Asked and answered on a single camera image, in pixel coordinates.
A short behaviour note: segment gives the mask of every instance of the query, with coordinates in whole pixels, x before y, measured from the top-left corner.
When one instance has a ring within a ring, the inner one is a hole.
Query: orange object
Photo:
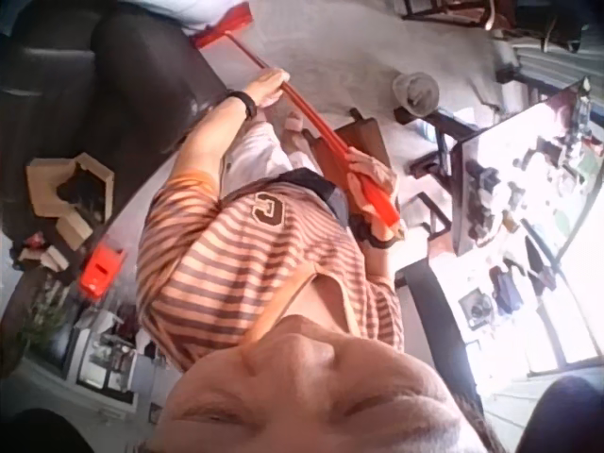
[[[229,32],[225,33],[234,43],[237,45],[248,57],[250,57],[260,68],[268,68],[269,66],[262,61],[257,55],[252,53],[251,50],[247,49],[243,44],[235,39]],[[308,103],[302,96],[290,85],[285,82],[281,86],[282,90],[290,96],[292,102],[304,113],[309,121],[317,128],[323,140],[325,140],[327,147],[331,150],[333,155],[337,158],[338,162],[343,169],[346,170],[348,162],[346,160],[346,154],[348,153],[348,146],[336,134],[323,119],[319,116],[319,113]],[[394,234],[401,235],[400,229],[400,216],[398,210],[393,206],[390,201],[390,197],[380,189],[376,182],[367,175],[357,174],[359,181],[361,182],[362,192],[365,198],[371,205],[376,209],[377,216],[391,229]]]
[[[96,246],[79,280],[82,293],[94,302],[103,297],[120,272],[124,257],[123,250],[115,251],[106,243]]]
[[[250,25],[252,22],[254,22],[254,18],[252,17],[249,4],[247,2],[241,3],[227,11],[216,26],[209,26],[205,30],[200,31],[193,35],[191,40],[195,47],[201,49],[222,38],[228,31],[239,30],[246,25]]]

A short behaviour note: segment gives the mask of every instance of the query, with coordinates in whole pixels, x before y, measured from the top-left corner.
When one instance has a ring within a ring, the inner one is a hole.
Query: cardboard box
[[[72,250],[77,250],[92,235],[92,228],[75,210],[57,220],[57,231]]]
[[[40,217],[65,217],[74,208],[57,196],[57,187],[69,179],[76,164],[91,172],[105,184],[104,222],[113,212],[113,172],[86,153],[74,159],[33,159],[25,168],[29,198],[36,215]]]

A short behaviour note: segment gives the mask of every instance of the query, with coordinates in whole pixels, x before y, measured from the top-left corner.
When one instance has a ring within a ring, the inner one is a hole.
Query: black pants
[[[562,377],[543,394],[516,453],[604,452],[604,395],[580,377]]]

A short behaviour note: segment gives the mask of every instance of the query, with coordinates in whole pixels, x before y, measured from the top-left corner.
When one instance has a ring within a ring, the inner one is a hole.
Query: hand
[[[362,192],[361,182],[356,174],[369,176],[386,194],[390,196],[392,202],[396,200],[398,194],[398,175],[382,162],[371,156],[362,153],[356,148],[348,148],[346,155],[348,160],[348,189],[357,203],[357,206],[371,218],[371,231],[381,241],[390,240],[394,234],[378,218],[376,209],[367,201]]]
[[[264,69],[243,91],[254,100],[256,106],[266,108],[275,104],[281,97],[283,90],[280,87],[289,79],[290,75],[282,69]]]

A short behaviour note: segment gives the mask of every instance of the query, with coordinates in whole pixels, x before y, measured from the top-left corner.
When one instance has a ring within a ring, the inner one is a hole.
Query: white wall
[[[2,319],[8,300],[23,274],[12,268],[12,259],[8,255],[11,247],[12,241],[0,231],[0,319]]]

